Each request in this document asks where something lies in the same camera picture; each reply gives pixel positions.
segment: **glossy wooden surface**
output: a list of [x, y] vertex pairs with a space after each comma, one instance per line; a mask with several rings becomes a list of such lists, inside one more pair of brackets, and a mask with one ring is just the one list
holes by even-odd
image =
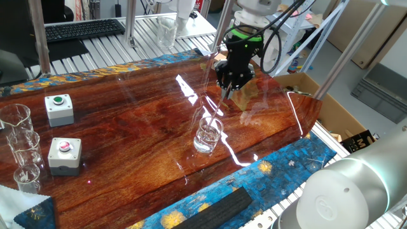
[[[221, 93], [210, 65], [205, 57], [0, 100], [0, 107], [31, 108], [46, 165], [53, 137], [82, 140], [80, 175], [42, 180], [40, 194], [53, 197], [59, 228], [130, 226], [298, 140], [315, 123], [320, 101], [284, 93], [257, 68], [252, 89], [221, 106], [224, 135], [213, 154], [197, 153], [198, 121], [214, 112]], [[51, 128], [44, 97], [58, 94], [71, 96], [75, 123]], [[17, 165], [3, 134], [0, 140], [0, 184], [17, 188]]]

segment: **red button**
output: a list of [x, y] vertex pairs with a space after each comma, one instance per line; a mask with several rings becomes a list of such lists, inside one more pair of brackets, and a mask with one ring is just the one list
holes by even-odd
[[67, 141], [59, 143], [59, 150], [62, 152], [67, 152], [71, 149], [71, 145]]

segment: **empty glass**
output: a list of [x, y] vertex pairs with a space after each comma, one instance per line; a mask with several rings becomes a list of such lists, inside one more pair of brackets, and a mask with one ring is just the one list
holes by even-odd
[[16, 134], [20, 129], [33, 130], [30, 109], [22, 104], [10, 104], [0, 109], [0, 121], [6, 135]]
[[25, 193], [37, 194], [41, 185], [39, 184], [39, 168], [37, 165], [24, 165], [14, 172], [14, 180], [18, 189]]
[[178, 23], [167, 17], [159, 17], [158, 19], [158, 34], [157, 42], [161, 48], [172, 48], [176, 42], [176, 34]]
[[212, 153], [223, 131], [223, 123], [217, 118], [213, 119], [210, 127], [208, 126], [211, 118], [205, 117], [199, 121], [197, 134], [193, 140], [194, 147], [201, 153]]
[[22, 129], [8, 139], [11, 151], [20, 167], [24, 165], [41, 165], [43, 157], [39, 147], [39, 135], [31, 130]]

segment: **black keyboard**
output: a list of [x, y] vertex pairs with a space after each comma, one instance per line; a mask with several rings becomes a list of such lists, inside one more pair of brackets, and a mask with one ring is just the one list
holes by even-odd
[[64, 25], [45, 27], [46, 41], [63, 41], [76, 38], [94, 38], [113, 34], [123, 34], [125, 28], [116, 19], [92, 20]]

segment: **patterned fabric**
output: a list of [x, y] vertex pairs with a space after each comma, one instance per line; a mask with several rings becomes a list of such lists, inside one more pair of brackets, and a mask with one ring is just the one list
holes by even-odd
[[5, 97], [17, 93], [39, 90], [48, 86], [64, 85], [66, 83], [90, 80], [93, 78], [99, 78], [110, 74], [125, 73], [145, 68], [158, 67], [165, 64], [181, 62], [184, 60], [191, 60], [199, 57], [202, 57], [202, 54], [198, 49], [194, 49], [172, 55], [163, 55], [161, 57], [148, 60], [140, 60], [125, 64], [118, 64], [116, 66], [105, 67], [102, 69], [96, 69], [92, 71], [43, 77], [11, 87], [0, 87], [0, 94], [1, 97]]
[[40, 204], [20, 213], [14, 218], [14, 221], [27, 229], [54, 229], [55, 216], [52, 198], [47, 198]]
[[248, 167], [186, 197], [128, 229], [169, 229], [244, 187], [253, 202], [221, 228], [237, 229], [287, 198], [336, 153], [315, 134], [292, 143]]

